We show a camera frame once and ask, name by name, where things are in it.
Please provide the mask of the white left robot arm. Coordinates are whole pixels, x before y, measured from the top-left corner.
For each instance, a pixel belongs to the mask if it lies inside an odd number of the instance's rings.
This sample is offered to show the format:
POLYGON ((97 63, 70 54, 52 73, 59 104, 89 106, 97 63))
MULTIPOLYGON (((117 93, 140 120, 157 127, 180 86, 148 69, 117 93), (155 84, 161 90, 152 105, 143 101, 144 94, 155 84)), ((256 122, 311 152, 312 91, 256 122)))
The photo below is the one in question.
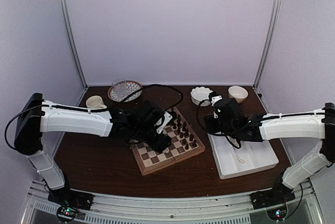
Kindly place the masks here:
POLYGON ((42 144, 45 132, 72 132, 146 143, 162 153, 172 143, 163 128, 172 116, 148 100, 132 110, 118 107, 90 109, 53 103, 34 93, 23 110, 10 121, 16 121, 14 143, 10 148, 26 156, 46 181, 55 197, 64 205, 75 201, 75 193, 66 185, 65 175, 42 144))

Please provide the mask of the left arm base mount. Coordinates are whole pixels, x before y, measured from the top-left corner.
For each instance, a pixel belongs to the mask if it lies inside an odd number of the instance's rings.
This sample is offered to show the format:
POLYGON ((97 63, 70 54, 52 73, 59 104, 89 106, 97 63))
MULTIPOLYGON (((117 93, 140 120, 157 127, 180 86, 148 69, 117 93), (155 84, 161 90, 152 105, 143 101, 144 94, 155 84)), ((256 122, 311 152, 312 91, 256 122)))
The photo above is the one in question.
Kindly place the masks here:
POLYGON ((70 189, 68 177, 65 173, 64 187, 60 189, 51 189, 48 183, 44 188, 49 193, 48 201, 59 205, 56 210, 56 217, 62 223, 73 221, 79 214, 80 210, 90 210, 94 196, 91 193, 79 192, 70 189))

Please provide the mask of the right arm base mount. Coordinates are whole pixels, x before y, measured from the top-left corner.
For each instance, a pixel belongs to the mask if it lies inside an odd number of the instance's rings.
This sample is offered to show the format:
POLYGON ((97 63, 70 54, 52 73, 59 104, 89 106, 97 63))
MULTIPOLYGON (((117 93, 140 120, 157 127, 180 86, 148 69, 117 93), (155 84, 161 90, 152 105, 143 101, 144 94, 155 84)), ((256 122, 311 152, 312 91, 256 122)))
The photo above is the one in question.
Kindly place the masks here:
POLYGON ((278 175, 271 189, 250 194, 253 209, 270 208, 266 211, 267 217, 276 223, 285 221, 295 214, 302 203, 304 194, 303 186, 299 183, 301 190, 299 202, 294 210, 289 211, 287 203, 295 199, 295 194, 293 193, 293 189, 283 184, 283 175, 284 172, 278 175))

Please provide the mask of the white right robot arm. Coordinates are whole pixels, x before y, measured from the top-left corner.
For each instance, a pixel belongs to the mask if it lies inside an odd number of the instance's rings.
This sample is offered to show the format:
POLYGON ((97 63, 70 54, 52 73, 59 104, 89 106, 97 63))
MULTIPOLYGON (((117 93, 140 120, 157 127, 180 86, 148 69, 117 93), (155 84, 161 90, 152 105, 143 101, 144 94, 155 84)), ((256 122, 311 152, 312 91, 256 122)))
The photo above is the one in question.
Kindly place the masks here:
POLYGON ((245 116, 233 98, 215 95, 209 99, 213 113, 204 117, 212 136, 240 142, 263 142, 278 138, 315 138, 317 145, 277 178, 268 198, 279 204, 300 182, 334 163, 334 104, 295 114, 245 116))

